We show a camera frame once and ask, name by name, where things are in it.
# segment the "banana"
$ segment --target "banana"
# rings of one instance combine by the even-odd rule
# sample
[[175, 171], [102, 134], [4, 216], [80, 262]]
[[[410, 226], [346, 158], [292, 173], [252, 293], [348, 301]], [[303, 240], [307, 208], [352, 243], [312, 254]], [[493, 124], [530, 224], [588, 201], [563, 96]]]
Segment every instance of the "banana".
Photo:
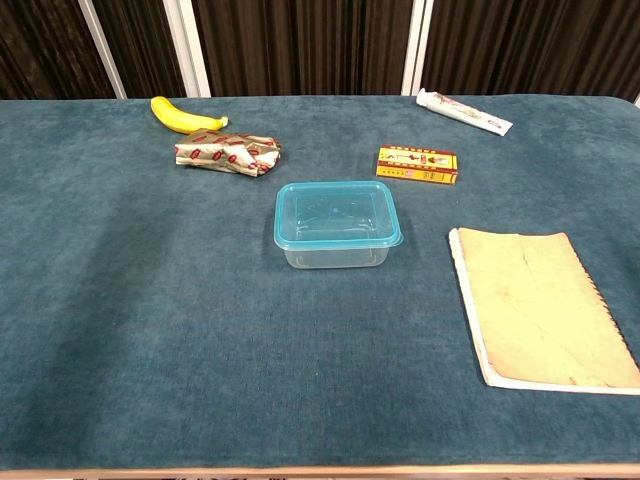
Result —
[[193, 133], [200, 128], [220, 130], [229, 123], [228, 117], [213, 118], [187, 113], [174, 107], [165, 97], [153, 97], [151, 110], [165, 127], [180, 133]]

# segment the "plastic container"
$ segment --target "plastic container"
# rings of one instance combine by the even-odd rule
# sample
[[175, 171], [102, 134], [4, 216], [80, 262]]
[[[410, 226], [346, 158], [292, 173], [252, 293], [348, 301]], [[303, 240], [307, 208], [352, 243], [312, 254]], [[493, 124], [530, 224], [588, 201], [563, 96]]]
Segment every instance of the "plastic container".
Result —
[[374, 267], [402, 243], [391, 192], [376, 181], [285, 185], [273, 236], [295, 268]]

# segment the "white tube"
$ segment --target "white tube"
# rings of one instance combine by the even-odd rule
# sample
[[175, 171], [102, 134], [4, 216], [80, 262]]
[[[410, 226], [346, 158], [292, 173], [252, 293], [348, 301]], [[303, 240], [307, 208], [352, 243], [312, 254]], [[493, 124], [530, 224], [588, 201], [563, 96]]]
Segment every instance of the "white tube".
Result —
[[497, 133], [500, 136], [504, 136], [513, 126], [511, 122], [481, 112], [463, 103], [456, 102], [438, 92], [425, 92], [424, 88], [418, 92], [416, 103], [433, 112], [468, 123], [474, 127]]

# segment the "red and white wrapper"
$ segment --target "red and white wrapper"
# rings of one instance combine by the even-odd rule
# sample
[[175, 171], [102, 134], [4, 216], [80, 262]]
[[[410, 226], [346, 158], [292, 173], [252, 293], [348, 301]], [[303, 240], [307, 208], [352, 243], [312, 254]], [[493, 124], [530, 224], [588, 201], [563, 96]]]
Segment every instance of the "red and white wrapper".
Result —
[[176, 143], [176, 165], [257, 177], [278, 160], [280, 144], [272, 137], [200, 129]]

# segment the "notebook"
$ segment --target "notebook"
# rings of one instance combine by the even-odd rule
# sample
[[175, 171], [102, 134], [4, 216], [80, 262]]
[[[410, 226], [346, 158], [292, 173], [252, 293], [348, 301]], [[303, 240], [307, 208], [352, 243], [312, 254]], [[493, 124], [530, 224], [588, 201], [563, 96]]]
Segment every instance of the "notebook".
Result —
[[566, 234], [459, 228], [449, 243], [488, 385], [640, 395], [640, 369]]

